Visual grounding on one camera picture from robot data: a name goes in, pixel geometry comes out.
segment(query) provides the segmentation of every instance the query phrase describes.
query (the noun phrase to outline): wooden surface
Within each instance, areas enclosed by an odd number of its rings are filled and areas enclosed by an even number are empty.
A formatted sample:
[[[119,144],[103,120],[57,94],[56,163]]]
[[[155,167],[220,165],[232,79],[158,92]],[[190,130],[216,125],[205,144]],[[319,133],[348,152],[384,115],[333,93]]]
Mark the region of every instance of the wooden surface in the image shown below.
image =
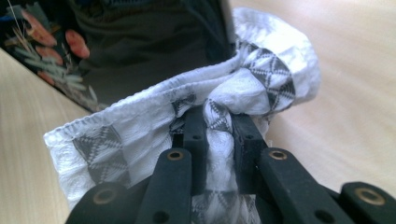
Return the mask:
[[[396,196],[396,2],[233,0],[312,41],[318,97],[277,116],[267,139],[322,185],[364,181]],[[0,223],[64,223],[68,208],[43,134],[88,115],[0,50]]]

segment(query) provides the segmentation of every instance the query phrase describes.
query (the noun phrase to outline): white cloth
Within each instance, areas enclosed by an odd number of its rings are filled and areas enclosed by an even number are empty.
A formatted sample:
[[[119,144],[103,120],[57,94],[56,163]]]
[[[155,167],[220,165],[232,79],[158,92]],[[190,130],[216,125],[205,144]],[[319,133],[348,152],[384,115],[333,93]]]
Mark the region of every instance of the white cloth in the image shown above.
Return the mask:
[[[204,105],[207,193],[192,200],[194,221],[260,223],[254,198],[237,195],[230,113],[253,116],[265,134],[275,113],[316,96],[318,58],[305,35],[275,16],[238,8],[233,17],[238,41],[230,60],[172,77],[44,135],[71,208],[96,184],[129,188],[151,175],[171,147],[177,118]]]

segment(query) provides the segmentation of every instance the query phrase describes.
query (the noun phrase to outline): white fabric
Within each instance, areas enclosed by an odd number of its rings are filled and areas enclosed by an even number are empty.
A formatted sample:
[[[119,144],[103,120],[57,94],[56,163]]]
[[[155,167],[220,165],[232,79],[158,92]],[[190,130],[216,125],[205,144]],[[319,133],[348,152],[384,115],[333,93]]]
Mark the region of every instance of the white fabric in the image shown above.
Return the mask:
[[[230,113],[252,115],[265,134],[275,113],[315,97],[318,59],[307,38],[277,17],[248,8],[233,17],[239,40],[230,60],[172,77],[44,135],[71,208],[95,184],[131,187],[149,176],[171,147],[177,118],[204,105],[208,193],[193,199],[195,222],[260,223],[254,197],[237,195]]]

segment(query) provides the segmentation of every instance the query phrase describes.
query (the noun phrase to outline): crumpled white fabric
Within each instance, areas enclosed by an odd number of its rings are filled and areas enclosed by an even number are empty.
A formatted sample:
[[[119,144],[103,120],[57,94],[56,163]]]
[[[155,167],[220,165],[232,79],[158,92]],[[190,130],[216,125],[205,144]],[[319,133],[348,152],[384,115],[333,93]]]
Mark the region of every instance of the crumpled white fabric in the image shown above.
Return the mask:
[[[270,118],[313,99],[318,58],[305,35],[249,8],[233,11],[236,55],[172,77],[44,135],[70,208],[96,184],[129,188],[151,175],[170,132],[203,105],[209,143],[206,191],[192,199],[195,223],[260,223],[254,197],[238,195],[230,113],[251,115],[262,134]]]

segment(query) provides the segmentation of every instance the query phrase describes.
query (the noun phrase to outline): round hole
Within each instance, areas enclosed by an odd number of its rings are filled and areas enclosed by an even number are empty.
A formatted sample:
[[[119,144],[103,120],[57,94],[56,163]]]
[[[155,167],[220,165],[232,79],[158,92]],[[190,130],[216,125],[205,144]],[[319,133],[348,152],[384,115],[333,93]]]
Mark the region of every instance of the round hole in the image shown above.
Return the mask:
[[[377,192],[375,192],[372,189],[367,189],[367,188],[358,188],[355,189],[355,193],[356,195],[358,195],[358,197],[369,204],[373,204],[373,205],[384,205],[385,204],[385,198],[382,197],[380,194],[378,194]]]
[[[178,161],[183,159],[183,153],[180,151],[171,151],[168,153],[168,160],[170,161]]]
[[[152,221],[154,223],[165,223],[169,220],[169,215],[163,211],[156,212],[152,216]]]
[[[281,151],[270,151],[269,155],[279,161],[283,161],[288,158],[288,155]]]
[[[323,223],[334,223],[334,217],[326,211],[318,210],[315,212],[315,217]]]
[[[93,202],[96,204],[111,203],[117,196],[114,189],[100,189],[93,195]]]

